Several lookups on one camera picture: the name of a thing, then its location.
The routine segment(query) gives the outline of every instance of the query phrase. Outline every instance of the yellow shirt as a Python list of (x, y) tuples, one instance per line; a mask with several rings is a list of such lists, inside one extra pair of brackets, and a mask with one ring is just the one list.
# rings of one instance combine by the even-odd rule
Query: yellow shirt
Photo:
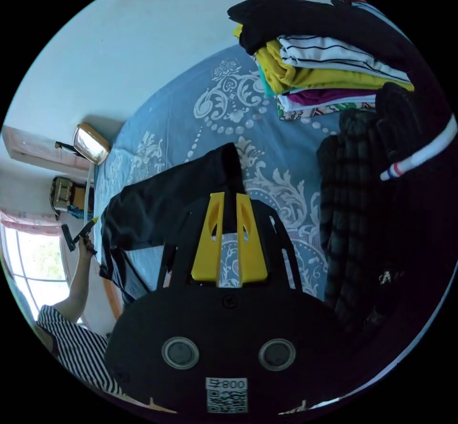
[[(239, 24), (232, 33), (239, 38), (241, 32), (242, 25)], [(410, 83), (388, 80), (361, 72), (305, 67), (297, 69), (281, 60), (280, 47), (280, 42), (274, 39), (267, 42), (265, 47), (256, 52), (258, 63), (267, 83), (276, 95), (285, 93), (293, 88), (358, 88), (376, 90), (386, 82), (401, 85), (408, 91), (414, 90), (414, 86)]]

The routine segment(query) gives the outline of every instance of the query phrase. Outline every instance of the black device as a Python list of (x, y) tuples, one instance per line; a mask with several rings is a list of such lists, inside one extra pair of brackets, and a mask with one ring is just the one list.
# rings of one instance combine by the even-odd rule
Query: black device
[[(340, 396), (351, 341), (331, 309), (303, 293), (294, 247), (277, 212), (260, 201), (250, 204), (267, 276), (239, 288), (193, 278), (211, 199), (177, 216), (157, 290), (124, 311), (108, 341), (105, 363), (127, 395), (143, 403), (151, 397), (195, 419), (212, 413), (215, 420), (229, 413), (272, 416)], [(248, 241), (250, 222), (243, 224)], [(169, 271), (169, 287), (163, 287)]]
[[(92, 227), (97, 223), (97, 220), (98, 217), (94, 217), (92, 220), (90, 220), (74, 238), (72, 238), (72, 235), (70, 234), (70, 229), (68, 228), (68, 225), (66, 223), (62, 225), (62, 233), (65, 238), (65, 242), (67, 243), (67, 246), (70, 249), (70, 252), (73, 252), (76, 249), (76, 245), (78, 244), (80, 238), (84, 238), (84, 243), (86, 244), (87, 236), (91, 232)], [(92, 255), (97, 254), (97, 251), (95, 250), (92, 250), (91, 252)]]

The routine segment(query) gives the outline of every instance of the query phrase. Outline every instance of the qr code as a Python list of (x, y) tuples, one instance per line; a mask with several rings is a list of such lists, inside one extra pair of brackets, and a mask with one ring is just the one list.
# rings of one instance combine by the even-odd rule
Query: qr code
[(206, 378), (209, 413), (247, 413), (246, 378)]

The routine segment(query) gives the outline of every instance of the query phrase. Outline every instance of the screw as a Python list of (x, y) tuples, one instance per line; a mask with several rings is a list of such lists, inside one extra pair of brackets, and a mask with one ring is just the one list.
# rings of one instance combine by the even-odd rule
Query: screw
[(223, 306), (227, 309), (234, 309), (237, 307), (237, 299), (233, 295), (226, 295), (223, 297)]

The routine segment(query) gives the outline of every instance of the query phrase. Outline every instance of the white wall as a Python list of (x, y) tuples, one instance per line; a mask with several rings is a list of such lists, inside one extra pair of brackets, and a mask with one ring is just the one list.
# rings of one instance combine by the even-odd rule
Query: white wall
[[(53, 214), (49, 204), (52, 179), (25, 178), (1, 172), (0, 181), (0, 207), (33, 214)], [(83, 227), (83, 220), (76, 219), (68, 213), (61, 214), (60, 220), (68, 224), (73, 236), (76, 236)], [(64, 253), (69, 271), (73, 276), (78, 262), (78, 252), (70, 252), (66, 249)], [(106, 335), (115, 324), (102, 278), (98, 275), (98, 263), (95, 260), (89, 274), (89, 297), (84, 315), (91, 330), (100, 335)]]
[(5, 124), (69, 142), (88, 115), (127, 120), (159, 88), (237, 43), (227, 10), (241, 1), (94, 1), (37, 57)]
[(51, 178), (37, 178), (33, 174), (0, 172), (0, 207), (32, 214), (53, 214), (49, 203)]

